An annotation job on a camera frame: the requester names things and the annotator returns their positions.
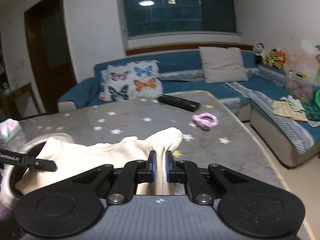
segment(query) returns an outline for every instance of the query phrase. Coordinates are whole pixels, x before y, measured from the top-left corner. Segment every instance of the gray star-patterned rug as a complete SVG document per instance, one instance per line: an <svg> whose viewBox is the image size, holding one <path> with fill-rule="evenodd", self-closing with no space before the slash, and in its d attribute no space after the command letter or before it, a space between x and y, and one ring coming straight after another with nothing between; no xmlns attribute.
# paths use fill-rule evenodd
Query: gray star-patterned rug
<svg viewBox="0 0 320 240"><path fill-rule="evenodd" d="M146 139L158 131L175 127L183 133L182 142L173 153L176 159L193 161L204 168L210 163L218 163L288 189L263 147L218 99L206 91L174 94L199 102L201 107L192 113L160 104L154 98L141 98L35 117L21 121L22 132L9 145L3 145L3 148L18 151L29 140L56 132L67 133L75 143L86 146L96 143L114 144L124 137ZM215 115L219 124L210 131L201 130L192 122L193 114L200 113ZM301 227L299 237L303 240L312 238L306 226Z"/></svg>

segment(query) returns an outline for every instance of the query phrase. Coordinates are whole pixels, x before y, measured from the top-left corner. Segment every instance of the wooden door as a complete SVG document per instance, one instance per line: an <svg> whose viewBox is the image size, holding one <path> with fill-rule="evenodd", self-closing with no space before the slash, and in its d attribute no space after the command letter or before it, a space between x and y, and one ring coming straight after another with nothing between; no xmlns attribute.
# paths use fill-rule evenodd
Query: wooden door
<svg viewBox="0 0 320 240"><path fill-rule="evenodd" d="M64 24L63 0L42 0L25 12L26 37L36 84L48 114L76 85Z"/></svg>

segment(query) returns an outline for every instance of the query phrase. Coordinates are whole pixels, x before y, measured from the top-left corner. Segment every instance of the pink butterfly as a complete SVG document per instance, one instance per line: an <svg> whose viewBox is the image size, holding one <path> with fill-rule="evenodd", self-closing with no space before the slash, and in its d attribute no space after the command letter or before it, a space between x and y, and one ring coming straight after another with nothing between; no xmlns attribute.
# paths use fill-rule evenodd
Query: pink butterfly
<svg viewBox="0 0 320 240"><path fill-rule="evenodd" d="M128 73L130 73L130 71L126 71L122 74L117 74L117 73L112 72L112 73L110 73L110 75L111 75L111 79L113 81L118 81L118 80L124 81L127 79Z"/></svg>

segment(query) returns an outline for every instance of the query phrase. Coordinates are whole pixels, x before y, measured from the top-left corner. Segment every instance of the yellow star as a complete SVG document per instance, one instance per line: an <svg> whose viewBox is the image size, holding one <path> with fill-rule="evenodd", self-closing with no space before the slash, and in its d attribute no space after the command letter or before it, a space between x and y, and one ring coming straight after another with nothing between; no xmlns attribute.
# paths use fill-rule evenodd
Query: yellow star
<svg viewBox="0 0 320 240"><path fill-rule="evenodd" d="M176 151L173 152L172 155L175 156L175 157L177 157L177 158L179 158L179 157L182 156L183 154L182 154L179 150L176 150Z"/></svg>

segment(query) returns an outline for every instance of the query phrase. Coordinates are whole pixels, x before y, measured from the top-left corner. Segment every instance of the butterfly pillow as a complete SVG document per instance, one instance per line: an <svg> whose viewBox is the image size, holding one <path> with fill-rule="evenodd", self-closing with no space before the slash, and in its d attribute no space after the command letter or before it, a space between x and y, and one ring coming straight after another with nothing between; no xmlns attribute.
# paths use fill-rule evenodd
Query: butterfly pillow
<svg viewBox="0 0 320 240"><path fill-rule="evenodd" d="M104 101L116 102L128 100L128 91L131 87L130 83L131 68L127 65L117 67L108 66L107 82L104 87Z"/></svg>
<svg viewBox="0 0 320 240"><path fill-rule="evenodd" d="M156 60L131 62L133 89L129 90L130 99L138 97L157 97L163 94Z"/></svg>

